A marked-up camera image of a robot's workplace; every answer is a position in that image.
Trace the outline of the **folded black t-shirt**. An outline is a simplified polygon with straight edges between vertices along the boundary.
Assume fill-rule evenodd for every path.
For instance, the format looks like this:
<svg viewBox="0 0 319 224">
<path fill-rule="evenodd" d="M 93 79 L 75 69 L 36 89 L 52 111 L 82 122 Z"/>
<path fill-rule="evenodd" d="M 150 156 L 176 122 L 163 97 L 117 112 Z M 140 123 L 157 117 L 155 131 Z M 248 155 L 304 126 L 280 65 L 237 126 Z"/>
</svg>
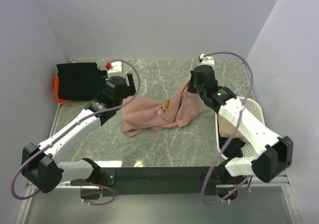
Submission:
<svg viewBox="0 0 319 224">
<path fill-rule="evenodd" d="M 95 62 L 57 64 L 58 95 L 71 101 L 89 101 L 104 88 L 106 70 L 99 70 Z"/>
</svg>

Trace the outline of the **white plastic laundry basket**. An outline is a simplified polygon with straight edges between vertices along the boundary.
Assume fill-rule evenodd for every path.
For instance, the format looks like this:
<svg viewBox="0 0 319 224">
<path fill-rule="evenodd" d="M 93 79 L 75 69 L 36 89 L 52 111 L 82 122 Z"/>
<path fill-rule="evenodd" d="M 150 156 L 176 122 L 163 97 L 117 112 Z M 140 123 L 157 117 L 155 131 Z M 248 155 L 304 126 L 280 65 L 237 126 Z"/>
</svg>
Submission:
<svg viewBox="0 0 319 224">
<path fill-rule="evenodd" d="M 216 118 L 218 119 L 218 115 L 220 115 L 235 126 L 232 135 L 239 131 L 245 137 L 245 145 L 241 148 L 244 158 L 260 156 L 266 151 L 265 142 L 262 140 L 265 124 L 261 108 L 254 100 L 237 97 L 229 104 L 228 110 L 221 108 L 221 112 L 217 113 Z M 217 145 L 219 151 L 226 144 L 228 138 L 221 137 L 219 134 L 219 144 Z"/>
</svg>

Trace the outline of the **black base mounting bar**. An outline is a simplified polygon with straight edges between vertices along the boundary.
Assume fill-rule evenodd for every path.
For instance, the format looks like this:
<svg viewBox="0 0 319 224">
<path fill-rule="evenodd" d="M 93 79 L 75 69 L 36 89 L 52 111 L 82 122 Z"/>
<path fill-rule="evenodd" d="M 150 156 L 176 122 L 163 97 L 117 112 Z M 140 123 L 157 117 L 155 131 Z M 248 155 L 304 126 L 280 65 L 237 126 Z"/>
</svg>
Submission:
<svg viewBox="0 0 319 224">
<path fill-rule="evenodd" d="M 101 168 L 94 178 L 70 184 L 81 187 L 84 200 L 113 196 L 106 189 L 85 188 L 86 182 L 110 187 L 117 195 L 194 194 L 201 192 L 208 170 L 208 166 Z"/>
</svg>

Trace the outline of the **beige garment in basket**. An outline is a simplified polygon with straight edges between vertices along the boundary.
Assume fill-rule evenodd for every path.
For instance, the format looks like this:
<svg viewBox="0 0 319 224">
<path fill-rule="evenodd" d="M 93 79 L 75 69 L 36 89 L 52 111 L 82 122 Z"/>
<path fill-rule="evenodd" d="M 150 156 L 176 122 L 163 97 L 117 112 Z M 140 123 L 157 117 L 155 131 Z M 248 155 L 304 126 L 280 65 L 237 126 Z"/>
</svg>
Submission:
<svg viewBox="0 0 319 224">
<path fill-rule="evenodd" d="M 220 115 L 218 115 L 218 127 L 220 136 L 226 138 L 230 137 L 235 129 L 234 125 Z M 239 131 L 236 131 L 234 138 L 246 141 L 245 137 Z"/>
</svg>

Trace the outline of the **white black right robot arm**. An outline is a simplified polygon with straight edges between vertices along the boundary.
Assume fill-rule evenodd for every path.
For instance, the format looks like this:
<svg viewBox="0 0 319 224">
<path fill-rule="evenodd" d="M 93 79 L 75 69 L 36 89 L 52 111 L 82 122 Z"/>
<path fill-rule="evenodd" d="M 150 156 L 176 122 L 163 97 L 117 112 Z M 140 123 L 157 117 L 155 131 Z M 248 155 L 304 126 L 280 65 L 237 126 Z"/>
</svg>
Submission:
<svg viewBox="0 0 319 224">
<path fill-rule="evenodd" d="M 204 104 L 226 119 L 246 138 L 255 150 L 250 157 L 234 157 L 218 167 L 219 179 L 225 184 L 238 176 L 256 176 L 268 183 L 292 164 L 293 141 L 268 129 L 242 105 L 227 87 L 218 85 L 214 70 L 200 65 L 191 72 L 190 93 L 198 94 Z"/>
</svg>

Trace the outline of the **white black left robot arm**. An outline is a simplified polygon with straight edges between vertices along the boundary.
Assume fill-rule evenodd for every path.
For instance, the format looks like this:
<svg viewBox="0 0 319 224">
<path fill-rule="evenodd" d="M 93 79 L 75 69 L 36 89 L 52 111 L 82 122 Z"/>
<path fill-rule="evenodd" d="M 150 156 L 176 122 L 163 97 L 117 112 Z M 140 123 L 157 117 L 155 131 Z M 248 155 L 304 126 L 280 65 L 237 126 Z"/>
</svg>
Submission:
<svg viewBox="0 0 319 224">
<path fill-rule="evenodd" d="M 128 73 L 109 78 L 104 88 L 69 124 L 40 144 L 29 143 L 24 147 L 21 174 L 43 193 L 65 181 L 83 180 L 88 185 L 98 183 L 101 169 L 98 164 L 89 158 L 62 162 L 63 156 L 115 116 L 127 97 L 136 97 L 133 75 Z"/>
</svg>

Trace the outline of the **aluminium frame rail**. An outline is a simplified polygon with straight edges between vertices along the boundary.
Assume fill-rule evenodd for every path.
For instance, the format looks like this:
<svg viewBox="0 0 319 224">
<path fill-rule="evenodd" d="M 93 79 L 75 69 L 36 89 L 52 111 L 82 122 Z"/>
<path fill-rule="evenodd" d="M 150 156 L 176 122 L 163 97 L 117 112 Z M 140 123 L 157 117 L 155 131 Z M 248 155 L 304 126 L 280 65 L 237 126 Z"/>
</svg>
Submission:
<svg viewBox="0 0 319 224">
<path fill-rule="evenodd" d="M 281 174 L 271 183 L 254 179 L 239 199 L 221 201 L 232 188 L 208 184 L 206 205 L 200 190 L 217 155 L 215 113 L 205 108 L 190 125 L 145 130 L 129 137 L 117 115 L 82 134 L 59 153 L 59 162 L 89 158 L 101 167 L 110 190 L 63 182 L 47 194 L 25 201 L 20 224 L 298 224 L 289 182 Z"/>
</svg>

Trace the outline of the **pink printed t-shirt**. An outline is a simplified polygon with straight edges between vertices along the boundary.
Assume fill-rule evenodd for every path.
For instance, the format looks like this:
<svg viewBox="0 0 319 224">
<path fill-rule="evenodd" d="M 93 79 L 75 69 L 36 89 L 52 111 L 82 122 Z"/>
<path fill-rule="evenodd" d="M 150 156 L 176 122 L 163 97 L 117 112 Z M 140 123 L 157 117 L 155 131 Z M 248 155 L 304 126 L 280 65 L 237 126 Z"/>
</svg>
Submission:
<svg viewBox="0 0 319 224">
<path fill-rule="evenodd" d="M 159 131 L 189 125 L 203 112 L 203 107 L 198 94 L 187 91 L 188 83 L 188 80 L 184 81 L 164 103 L 137 96 L 122 108 L 123 132 L 133 137 L 145 129 Z"/>
</svg>

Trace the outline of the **folded orange t-shirt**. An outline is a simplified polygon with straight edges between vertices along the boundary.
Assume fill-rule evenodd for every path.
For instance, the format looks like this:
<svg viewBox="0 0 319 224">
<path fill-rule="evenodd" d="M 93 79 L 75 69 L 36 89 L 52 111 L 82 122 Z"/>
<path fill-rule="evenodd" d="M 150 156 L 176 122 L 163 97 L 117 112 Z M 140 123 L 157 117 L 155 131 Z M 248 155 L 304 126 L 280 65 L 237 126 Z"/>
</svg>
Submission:
<svg viewBox="0 0 319 224">
<path fill-rule="evenodd" d="M 59 105 L 70 102 L 70 100 L 61 99 L 58 95 L 58 91 L 59 91 L 59 78 L 58 77 L 54 78 L 54 91 L 55 91 L 57 103 Z"/>
</svg>

